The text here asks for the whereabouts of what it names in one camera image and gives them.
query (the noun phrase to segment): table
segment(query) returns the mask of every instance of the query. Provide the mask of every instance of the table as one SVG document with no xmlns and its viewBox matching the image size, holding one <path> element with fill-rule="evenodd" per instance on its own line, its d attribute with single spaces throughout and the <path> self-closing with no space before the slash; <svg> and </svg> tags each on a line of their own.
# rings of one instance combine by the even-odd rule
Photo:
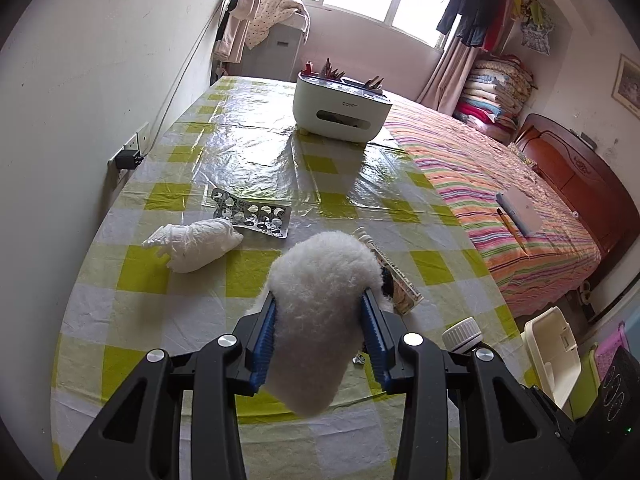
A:
<svg viewBox="0 0 640 480">
<path fill-rule="evenodd" d="M 364 226 L 407 274 L 425 297 L 405 316 L 411 330 L 442 345 L 444 329 L 474 316 L 514 376 L 535 381 L 480 254 L 411 158 L 385 129 L 366 146 L 297 132 L 294 88 L 222 78 L 164 134 L 108 212 L 78 274 L 56 348 L 51 425 L 58 468 L 149 349 L 195 351 L 231 331 L 252 306 L 271 262 L 323 230 Z M 210 218 L 202 202 L 212 186 L 290 205 L 289 235 L 281 240 L 242 230 L 242 243 L 223 258 L 174 274 L 167 256 L 140 244 L 158 226 Z M 182 409 L 184 471 L 190 400 L 186 396 Z M 404 396 L 384 394 L 368 362 L 350 365 L 331 408 L 315 418 L 297 418 L 264 392 L 237 400 L 252 480 L 392 477 Z M 449 419 L 455 457 L 460 427 L 452 405 Z"/>
</svg>

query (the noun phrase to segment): pink basket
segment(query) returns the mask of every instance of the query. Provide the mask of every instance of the pink basket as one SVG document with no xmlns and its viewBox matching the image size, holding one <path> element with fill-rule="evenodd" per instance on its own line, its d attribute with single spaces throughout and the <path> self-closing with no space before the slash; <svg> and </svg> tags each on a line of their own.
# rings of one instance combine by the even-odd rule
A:
<svg viewBox="0 0 640 480">
<path fill-rule="evenodd" d="M 626 341 L 625 336 L 625 322 L 621 322 L 618 325 L 616 331 L 607 337 L 602 343 L 599 343 L 598 349 L 594 355 L 596 366 L 598 368 L 598 375 L 600 380 L 604 379 L 604 376 L 609 370 L 611 363 L 613 362 L 613 356 L 616 354 L 616 350 L 623 346 L 626 350 L 629 350 L 629 343 Z"/>
</svg>

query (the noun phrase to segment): pen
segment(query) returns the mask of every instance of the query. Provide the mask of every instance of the pen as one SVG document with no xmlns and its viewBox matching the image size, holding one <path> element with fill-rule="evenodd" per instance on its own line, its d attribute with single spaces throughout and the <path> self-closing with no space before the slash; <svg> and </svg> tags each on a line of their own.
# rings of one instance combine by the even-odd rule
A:
<svg viewBox="0 0 640 480">
<path fill-rule="evenodd" d="M 524 253 L 527 254 L 527 250 L 525 249 L 524 244 L 520 241 L 519 234 L 517 234 L 516 230 L 513 227 L 511 227 L 511 224 L 509 223 L 509 220 L 507 220 L 506 215 L 502 212 L 502 209 L 498 208 L 496 209 L 496 211 L 498 213 L 498 216 L 500 217 L 500 220 L 502 220 L 502 223 L 507 228 L 507 231 L 511 233 L 511 236 L 513 236 L 516 239 L 518 245 L 522 248 Z"/>
</svg>

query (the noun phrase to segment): picture frame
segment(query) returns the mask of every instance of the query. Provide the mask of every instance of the picture frame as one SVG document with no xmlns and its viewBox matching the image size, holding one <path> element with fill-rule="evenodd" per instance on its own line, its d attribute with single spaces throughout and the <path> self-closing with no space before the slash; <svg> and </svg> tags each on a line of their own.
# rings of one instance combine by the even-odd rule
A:
<svg viewBox="0 0 640 480">
<path fill-rule="evenodd" d="M 620 55 L 618 75 L 611 96 L 640 119 L 640 65 Z"/>
</svg>

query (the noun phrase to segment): curtain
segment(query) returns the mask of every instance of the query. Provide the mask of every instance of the curtain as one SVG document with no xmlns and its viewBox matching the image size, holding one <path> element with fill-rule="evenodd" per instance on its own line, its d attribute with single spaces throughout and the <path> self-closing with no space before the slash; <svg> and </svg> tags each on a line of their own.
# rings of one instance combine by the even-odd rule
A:
<svg viewBox="0 0 640 480">
<path fill-rule="evenodd" d="M 249 21 L 255 17 L 260 0 L 232 0 L 236 1 L 233 9 L 227 9 L 226 24 L 222 36 L 213 47 L 214 59 L 229 63 L 239 63 Z"/>
<path fill-rule="evenodd" d="M 454 38 L 416 101 L 427 108 L 451 115 L 478 52 L 479 47 L 465 46 L 460 38 Z"/>
</svg>

